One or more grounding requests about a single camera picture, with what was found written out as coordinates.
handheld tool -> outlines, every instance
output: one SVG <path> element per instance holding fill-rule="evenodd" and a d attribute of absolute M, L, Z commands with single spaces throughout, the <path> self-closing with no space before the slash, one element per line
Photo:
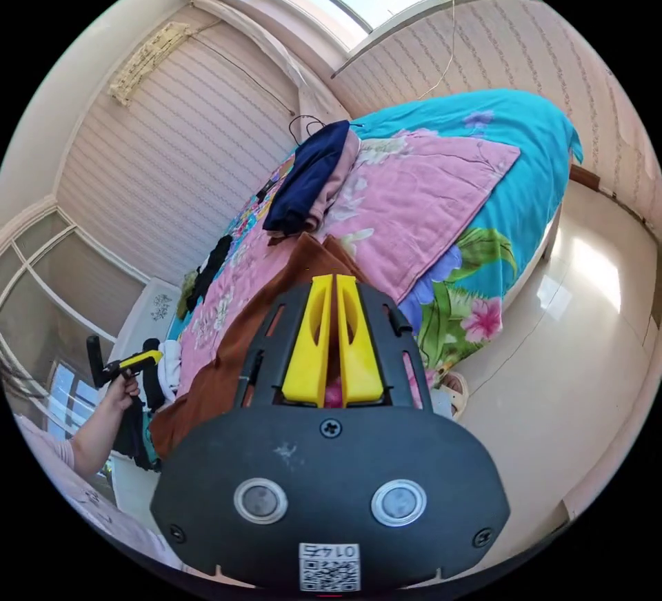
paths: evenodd
<path fill-rule="evenodd" d="M 490 454 L 432 411 L 411 325 L 353 277 L 336 278 L 343 408 L 323 407 L 333 281 L 275 300 L 234 408 L 163 461 L 152 515 L 204 573 L 290 593 L 387 591 L 469 569 L 508 520 Z"/>
<path fill-rule="evenodd" d="M 137 375 L 146 368 L 156 366 L 163 357 L 163 353 L 159 351 L 144 351 L 135 353 L 125 359 L 115 359 L 104 365 L 99 337 L 96 335 L 88 337 L 86 344 L 92 381 L 97 389 L 115 380 L 120 373 Z"/>

screw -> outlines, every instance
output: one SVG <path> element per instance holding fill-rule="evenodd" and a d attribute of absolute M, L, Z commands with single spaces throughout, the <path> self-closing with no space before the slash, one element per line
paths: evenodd
<path fill-rule="evenodd" d="M 485 548 L 490 541 L 492 541 L 492 529 L 489 527 L 483 528 L 480 532 L 474 537 L 474 548 Z"/>
<path fill-rule="evenodd" d="M 179 525 L 170 525 L 170 536 L 178 543 L 183 544 L 186 541 L 186 534 Z"/>
<path fill-rule="evenodd" d="M 319 430 L 324 437 L 338 437 L 343 427 L 338 420 L 324 420 L 320 424 Z"/>

blue floral bedspread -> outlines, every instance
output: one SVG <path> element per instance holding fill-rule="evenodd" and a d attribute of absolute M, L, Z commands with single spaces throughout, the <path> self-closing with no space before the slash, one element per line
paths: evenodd
<path fill-rule="evenodd" d="M 583 153 L 572 123 L 554 104 L 518 90 L 410 102 L 352 125 L 361 139 L 387 139 L 401 130 L 421 128 L 441 136 L 481 137 L 521 151 L 460 238 L 400 303 L 414 327 L 426 368 L 443 373 L 501 330 L 503 297 L 533 258 L 563 199 L 569 152 L 580 162 Z M 268 199 L 258 204 L 252 197 L 226 228 L 225 233 L 233 236 L 226 263 Z M 175 321 L 169 338 L 176 339 L 190 318 L 189 314 L 183 322 Z"/>

brown blanket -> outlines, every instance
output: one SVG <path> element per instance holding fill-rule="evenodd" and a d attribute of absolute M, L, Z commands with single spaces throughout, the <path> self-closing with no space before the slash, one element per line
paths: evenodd
<path fill-rule="evenodd" d="M 302 234 L 287 265 L 250 300 L 228 327 L 216 359 L 200 369 L 188 393 L 154 416 L 150 432 L 154 449 L 161 458 L 166 458 L 192 428 L 232 408 L 244 357 L 276 297 L 297 284 L 311 282 L 317 275 L 331 274 L 353 275 L 367 283 L 365 275 L 335 238 L 328 236 L 320 244 L 309 234 Z M 334 379 L 339 374 L 335 295 L 331 314 L 328 377 Z"/>

navy blue cloth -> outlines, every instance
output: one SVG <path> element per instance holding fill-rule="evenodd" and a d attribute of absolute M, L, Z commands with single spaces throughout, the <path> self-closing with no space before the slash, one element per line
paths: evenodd
<path fill-rule="evenodd" d="M 292 170 L 264 219 L 264 230 L 279 230 L 285 235 L 303 230 L 315 199 L 338 164 L 349 129 L 347 120 L 330 123 L 297 148 Z"/>

